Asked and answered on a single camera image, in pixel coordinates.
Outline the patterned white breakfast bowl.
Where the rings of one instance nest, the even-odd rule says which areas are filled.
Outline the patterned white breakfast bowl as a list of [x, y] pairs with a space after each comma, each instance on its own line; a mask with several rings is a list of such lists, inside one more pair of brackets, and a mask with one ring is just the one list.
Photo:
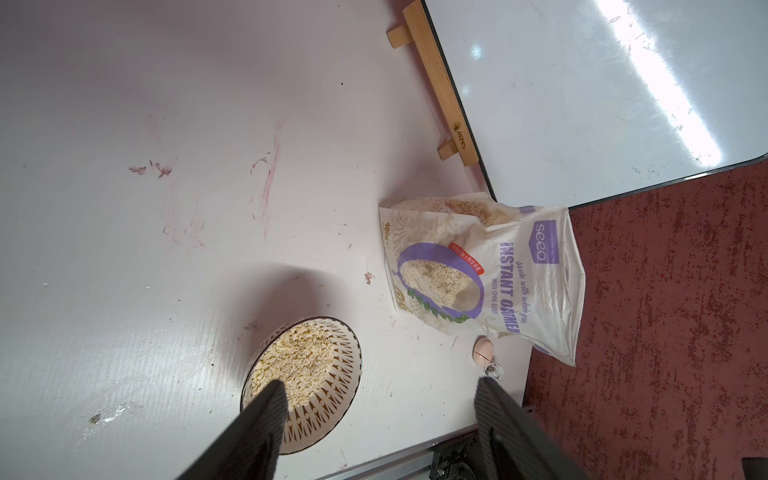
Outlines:
[[283, 382], [287, 418], [280, 453], [325, 438], [349, 410], [362, 376], [362, 349], [353, 330], [331, 317], [286, 324], [258, 347], [242, 388], [246, 408], [273, 380]]

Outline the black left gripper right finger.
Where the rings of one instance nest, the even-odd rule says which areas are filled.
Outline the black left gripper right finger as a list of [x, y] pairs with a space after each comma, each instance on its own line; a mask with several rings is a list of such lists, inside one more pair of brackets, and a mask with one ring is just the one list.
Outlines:
[[478, 380], [474, 410], [490, 479], [588, 477], [495, 379]]

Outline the clear oats bag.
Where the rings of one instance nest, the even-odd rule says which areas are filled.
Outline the clear oats bag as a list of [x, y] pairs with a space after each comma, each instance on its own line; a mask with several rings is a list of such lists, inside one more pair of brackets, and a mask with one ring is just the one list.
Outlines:
[[448, 335], [519, 336], [574, 366], [586, 274], [569, 211], [486, 193], [379, 209], [396, 308]]

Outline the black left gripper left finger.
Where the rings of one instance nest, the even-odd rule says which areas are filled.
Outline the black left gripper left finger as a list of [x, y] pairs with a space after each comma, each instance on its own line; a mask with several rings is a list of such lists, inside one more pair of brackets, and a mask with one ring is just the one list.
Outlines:
[[242, 410], [182, 479], [271, 479], [287, 418], [284, 383], [271, 381]]

